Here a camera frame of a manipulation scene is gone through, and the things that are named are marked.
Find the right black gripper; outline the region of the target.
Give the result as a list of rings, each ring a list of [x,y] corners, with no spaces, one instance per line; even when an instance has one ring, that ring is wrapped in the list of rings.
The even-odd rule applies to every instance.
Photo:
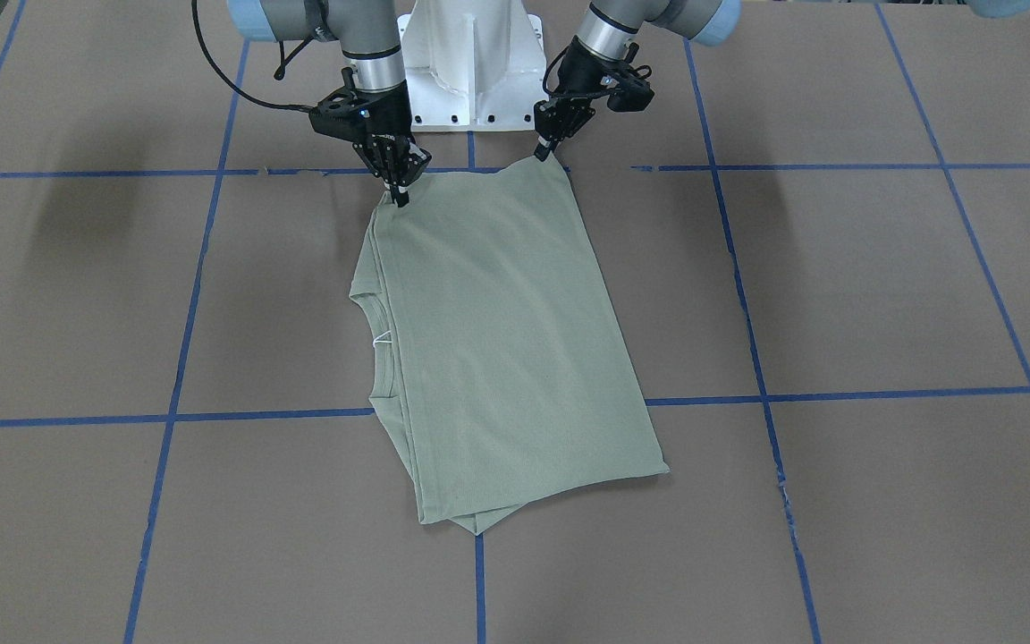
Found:
[[[372,175],[383,181],[398,208],[424,173],[432,155],[411,135],[411,103],[405,82],[384,91],[341,87],[309,110],[317,133],[348,141]]]

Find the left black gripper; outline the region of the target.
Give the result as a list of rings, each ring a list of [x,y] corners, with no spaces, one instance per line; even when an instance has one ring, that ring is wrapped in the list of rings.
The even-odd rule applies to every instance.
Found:
[[[538,144],[533,155],[544,162],[564,140],[572,138],[589,118],[593,102],[606,99],[614,113],[641,113],[654,99],[651,68],[632,63],[640,46],[629,42],[622,58],[604,58],[575,37],[548,66],[541,81],[546,94],[533,106]]]

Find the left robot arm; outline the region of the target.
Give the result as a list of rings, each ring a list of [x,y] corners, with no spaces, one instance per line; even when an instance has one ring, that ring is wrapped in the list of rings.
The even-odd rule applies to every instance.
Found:
[[[590,118],[600,98],[614,113],[641,113],[653,101],[649,66],[633,61],[641,26],[678,34],[692,44],[715,47],[735,31],[739,1],[592,1],[575,37],[548,65],[544,101],[533,106],[540,162],[555,152]]]

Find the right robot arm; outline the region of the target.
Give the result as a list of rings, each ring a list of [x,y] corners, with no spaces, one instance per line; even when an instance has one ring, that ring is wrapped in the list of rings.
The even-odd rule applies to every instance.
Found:
[[[190,4],[198,46],[224,84],[253,105],[306,114],[316,133],[349,142],[360,163],[383,181],[393,204],[405,207],[409,187],[424,173],[432,155],[418,146],[412,133],[392,1],[229,1],[226,9],[242,39],[297,42],[293,52],[281,52],[277,79],[311,42],[339,42],[347,62],[341,70],[342,86],[317,105],[278,105],[252,97],[226,76],[206,44],[198,4]]]

